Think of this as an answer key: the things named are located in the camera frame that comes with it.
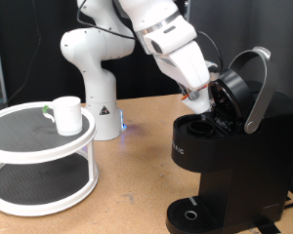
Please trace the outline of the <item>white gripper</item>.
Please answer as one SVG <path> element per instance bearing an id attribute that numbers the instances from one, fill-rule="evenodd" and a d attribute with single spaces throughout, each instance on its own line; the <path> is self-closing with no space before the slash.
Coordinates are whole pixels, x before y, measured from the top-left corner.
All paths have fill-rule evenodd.
<path id="1" fill-rule="evenodd" d="M 195 41 L 168 55 L 155 55 L 154 58 L 162 73 L 180 83 L 183 99 L 199 98 L 197 90 L 210 82 L 205 59 Z"/>

